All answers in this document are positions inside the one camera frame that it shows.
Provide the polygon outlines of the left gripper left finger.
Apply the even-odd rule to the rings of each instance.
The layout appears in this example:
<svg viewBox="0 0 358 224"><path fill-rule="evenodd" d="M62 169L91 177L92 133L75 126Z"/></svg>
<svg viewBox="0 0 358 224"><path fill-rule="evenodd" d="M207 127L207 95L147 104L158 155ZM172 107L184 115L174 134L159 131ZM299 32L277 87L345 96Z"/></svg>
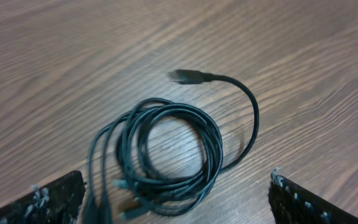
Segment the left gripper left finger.
<svg viewBox="0 0 358 224"><path fill-rule="evenodd" d="M76 223L85 195L82 173L71 171L0 208L0 224Z"/></svg>

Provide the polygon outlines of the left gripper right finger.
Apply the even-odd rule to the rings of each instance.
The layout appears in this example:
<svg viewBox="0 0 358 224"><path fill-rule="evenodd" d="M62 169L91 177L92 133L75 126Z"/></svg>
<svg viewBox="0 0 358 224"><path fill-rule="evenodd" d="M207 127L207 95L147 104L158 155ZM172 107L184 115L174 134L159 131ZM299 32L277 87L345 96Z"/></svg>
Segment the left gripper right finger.
<svg viewBox="0 0 358 224"><path fill-rule="evenodd" d="M268 202L276 224L358 224L358 218L290 179L270 175Z"/></svg>

